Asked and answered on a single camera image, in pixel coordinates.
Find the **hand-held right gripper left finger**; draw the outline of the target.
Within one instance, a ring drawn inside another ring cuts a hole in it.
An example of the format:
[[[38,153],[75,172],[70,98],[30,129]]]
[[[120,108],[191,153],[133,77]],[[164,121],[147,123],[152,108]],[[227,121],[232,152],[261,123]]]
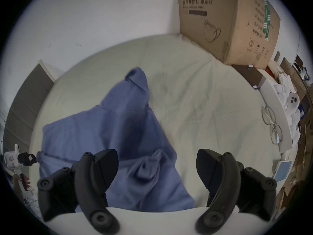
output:
[[[37,182],[43,221],[75,213],[80,206],[92,227],[101,234],[116,234],[118,220],[107,210],[106,191],[117,175],[118,154],[106,149],[95,155],[85,152],[71,168],[62,167]]]

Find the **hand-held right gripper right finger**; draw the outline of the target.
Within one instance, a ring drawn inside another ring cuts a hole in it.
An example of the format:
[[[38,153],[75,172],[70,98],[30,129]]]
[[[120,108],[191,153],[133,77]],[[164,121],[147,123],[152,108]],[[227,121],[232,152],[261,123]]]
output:
[[[218,232],[235,206],[239,213],[252,214],[270,221],[276,205],[277,182],[252,167],[244,167],[234,156],[199,149],[197,173],[209,191],[208,209],[198,218],[195,229],[200,234]]]

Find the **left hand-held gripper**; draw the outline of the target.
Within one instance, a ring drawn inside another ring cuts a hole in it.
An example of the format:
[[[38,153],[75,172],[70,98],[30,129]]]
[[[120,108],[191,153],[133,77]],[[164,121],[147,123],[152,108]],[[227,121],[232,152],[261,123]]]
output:
[[[37,163],[37,159],[34,154],[27,152],[20,153],[19,145],[14,145],[14,151],[7,151],[4,153],[5,171],[10,176],[14,174],[21,174],[23,166],[32,166]]]

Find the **person's left hand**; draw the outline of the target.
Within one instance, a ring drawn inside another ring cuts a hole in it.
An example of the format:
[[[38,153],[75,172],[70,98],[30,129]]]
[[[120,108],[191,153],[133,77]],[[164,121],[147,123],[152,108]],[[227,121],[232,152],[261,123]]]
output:
[[[25,174],[14,174],[13,175],[13,190],[14,192],[21,193],[22,189],[27,191],[30,188],[29,178]]]

